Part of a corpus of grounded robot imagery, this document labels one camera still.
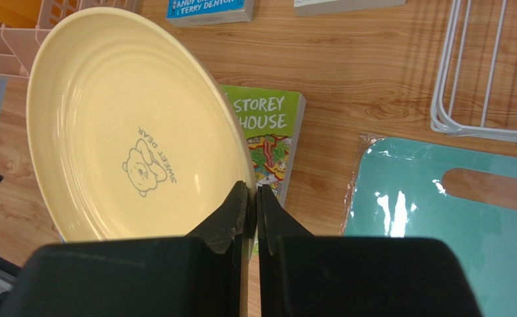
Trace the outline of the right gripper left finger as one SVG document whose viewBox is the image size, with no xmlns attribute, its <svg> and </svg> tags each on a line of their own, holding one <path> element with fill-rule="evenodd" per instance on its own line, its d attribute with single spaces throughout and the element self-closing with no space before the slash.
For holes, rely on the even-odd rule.
<svg viewBox="0 0 517 317">
<path fill-rule="evenodd" d="M 249 190 L 181 237 L 51 244 L 33 253 L 1 316 L 246 316 Z"/>
</svg>

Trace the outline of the yellow plate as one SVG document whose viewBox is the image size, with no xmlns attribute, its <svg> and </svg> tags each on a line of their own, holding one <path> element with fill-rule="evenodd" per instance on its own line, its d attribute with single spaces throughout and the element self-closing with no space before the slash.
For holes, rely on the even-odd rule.
<svg viewBox="0 0 517 317">
<path fill-rule="evenodd" d="M 59 22 L 26 100 L 32 164 L 65 242 L 181 236 L 243 181 L 249 149 L 224 92 L 173 35 L 108 7 Z"/>
</svg>

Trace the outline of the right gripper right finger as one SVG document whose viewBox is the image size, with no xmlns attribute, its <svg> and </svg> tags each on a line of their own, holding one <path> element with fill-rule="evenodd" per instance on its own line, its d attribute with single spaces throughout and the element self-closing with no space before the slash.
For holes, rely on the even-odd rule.
<svg viewBox="0 0 517 317">
<path fill-rule="evenodd" d="M 432 238 L 315 236 L 269 186 L 256 196 L 263 316 L 480 316 L 460 263 Z"/>
</svg>

